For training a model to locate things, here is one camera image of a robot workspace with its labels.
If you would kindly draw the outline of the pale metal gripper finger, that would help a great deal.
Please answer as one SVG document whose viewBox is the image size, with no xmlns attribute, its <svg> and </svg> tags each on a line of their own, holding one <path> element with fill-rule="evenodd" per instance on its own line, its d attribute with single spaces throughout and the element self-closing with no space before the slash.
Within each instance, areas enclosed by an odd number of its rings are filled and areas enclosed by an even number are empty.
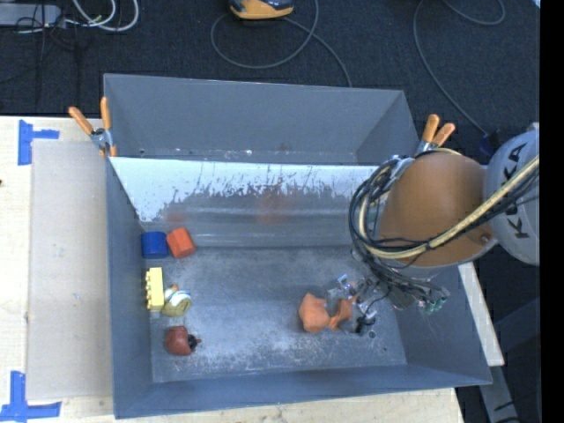
<svg viewBox="0 0 564 423">
<path fill-rule="evenodd" d="M 377 298 L 371 300 L 357 298 L 354 302 L 354 320 L 374 321 L 376 316 L 375 304 L 377 301 Z"/>
<path fill-rule="evenodd" d="M 346 273 L 339 276 L 336 281 L 337 296 L 355 296 L 361 292 L 364 287 L 363 279 L 350 281 Z"/>
</svg>

